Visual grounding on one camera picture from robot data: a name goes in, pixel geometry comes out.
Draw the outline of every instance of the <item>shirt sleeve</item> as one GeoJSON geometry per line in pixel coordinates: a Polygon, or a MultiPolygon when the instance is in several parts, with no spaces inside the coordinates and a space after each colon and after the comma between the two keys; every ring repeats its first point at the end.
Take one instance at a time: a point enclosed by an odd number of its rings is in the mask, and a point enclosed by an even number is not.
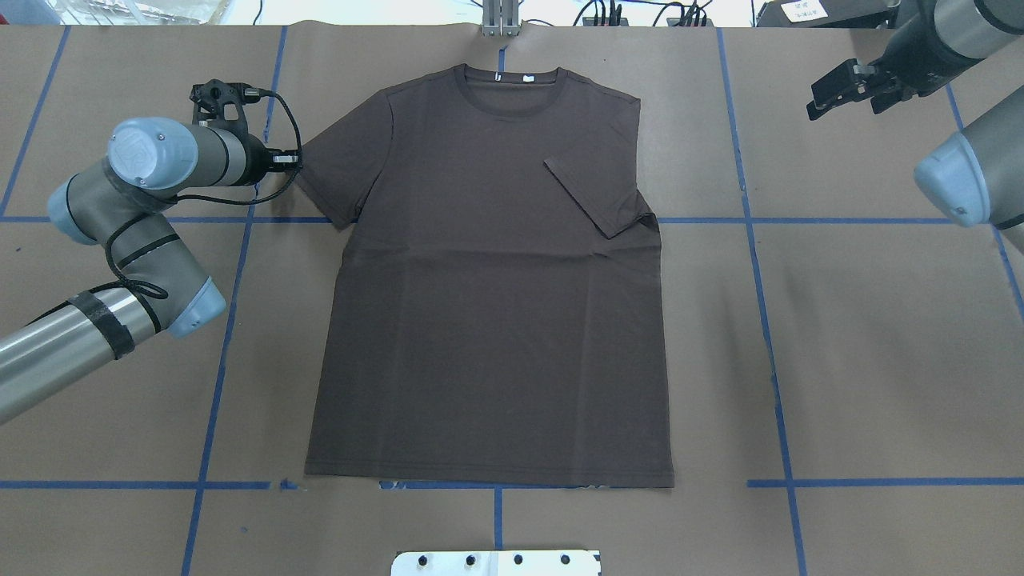
{"type": "Polygon", "coordinates": [[[653,214],[637,190],[639,126],[640,100],[636,99],[596,125],[590,137],[544,161],[605,238],[653,214]]]}
{"type": "Polygon", "coordinates": [[[381,91],[303,146],[298,183],[338,229],[359,216],[384,169],[393,118],[381,91]]]}

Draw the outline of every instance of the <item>metal bracket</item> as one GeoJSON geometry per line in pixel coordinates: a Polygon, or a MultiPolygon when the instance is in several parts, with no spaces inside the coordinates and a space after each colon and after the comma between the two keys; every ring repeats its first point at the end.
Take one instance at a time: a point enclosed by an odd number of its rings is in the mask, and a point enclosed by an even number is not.
{"type": "Polygon", "coordinates": [[[391,576],[600,576],[597,550],[402,552],[391,576]]]}
{"type": "Polygon", "coordinates": [[[519,0],[482,0],[484,36],[519,36],[519,0]]]}

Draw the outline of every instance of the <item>garment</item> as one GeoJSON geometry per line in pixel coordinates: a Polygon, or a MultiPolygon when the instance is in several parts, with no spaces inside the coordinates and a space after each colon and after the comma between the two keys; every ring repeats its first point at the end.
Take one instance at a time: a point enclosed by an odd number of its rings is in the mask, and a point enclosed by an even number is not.
{"type": "Polygon", "coordinates": [[[460,65],[304,152],[340,229],[306,474],[670,487],[657,219],[640,101],[460,65]]]}

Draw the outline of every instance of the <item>white label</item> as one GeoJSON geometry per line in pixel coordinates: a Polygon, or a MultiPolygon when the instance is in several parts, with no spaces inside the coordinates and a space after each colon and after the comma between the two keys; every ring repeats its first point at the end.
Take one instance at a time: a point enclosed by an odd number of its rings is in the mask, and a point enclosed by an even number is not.
{"type": "Polygon", "coordinates": [[[825,12],[824,7],[821,6],[821,2],[818,0],[800,0],[799,2],[782,4],[782,11],[785,12],[785,17],[790,18],[790,22],[793,23],[828,17],[828,12],[825,12]]]}

